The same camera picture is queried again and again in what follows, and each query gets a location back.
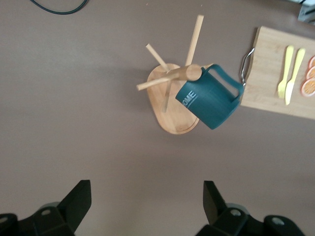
teal mug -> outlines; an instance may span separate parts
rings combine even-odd
[[[220,83],[210,72],[215,71],[224,81],[237,89],[238,95]],[[216,64],[202,68],[197,81],[187,81],[179,90],[176,99],[209,128],[219,127],[238,107],[244,86],[233,80]]]

fruit slice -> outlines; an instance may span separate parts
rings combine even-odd
[[[306,80],[302,87],[301,93],[303,96],[310,97],[315,94],[315,78]]]
[[[315,66],[313,66],[311,69],[309,69],[309,71],[306,74],[306,79],[312,79],[315,78]]]
[[[309,69],[315,66],[315,56],[313,56],[309,61]]]

oval wooden base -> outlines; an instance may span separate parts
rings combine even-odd
[[[171,70],[179,68],[179,66],[175,64],[168,63],[167,65]],[[161,78],[165,75],[165,70],[159,65],[150,73],[148,81]],[[165,113],[162,112],[162,105],[165,98],[167,83],[155,85],[147,89],[158,123],[165,131],[171,134],[185,134],[191,131],[199,121],[193,113],[175,99],[175,96],[184,84],[185,81],[180,80],[174,80],[172,82],[168,106]]]

yellow utensil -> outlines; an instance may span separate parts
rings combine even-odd
[[[285,104],[286,105],[290,104],[291,95],[292,95],[292,91],[293,91],[293,87],[294,87],[294,82],[295,82],[295,79],[297,76],[297,72],[300,69],[304,55],[305,55],[305,48],[300,48],[296,54],[292,77],[289,80],[289,82],[287,82],[286,89],[285,89]]]
[[[285,59],[284,59],[284,69],[283,69],[283,78],[278,85],[278,97],[284,98],[285,87],[287,82],[287,76],[289,74],[289,69],[292,61],[294,47],[292,45],[287,46],[285,52]]]

black cable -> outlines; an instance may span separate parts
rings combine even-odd
[[[87,4],[87,2],[89,0],[84,0],[83,3],[81,3],[81,5],[79,5],[76,9],[72,10],[72,11],[65,11],[65,12],[59,12],[59,11],[53,11],[53,10],[50,10],[42,5],[40,5],[39,3],[35,2],[35,0],[30,0],[32,3],[34,3],[36,6],[39,6],[41,9],[45,10],[45,11],[48,11],[50,13],[53,13],[53,14],[57,14],[57,15],[69,15],[69,14],[73,14],[73,13],[76,13],[78,12],[79,10],[81,10],[85,4]]]

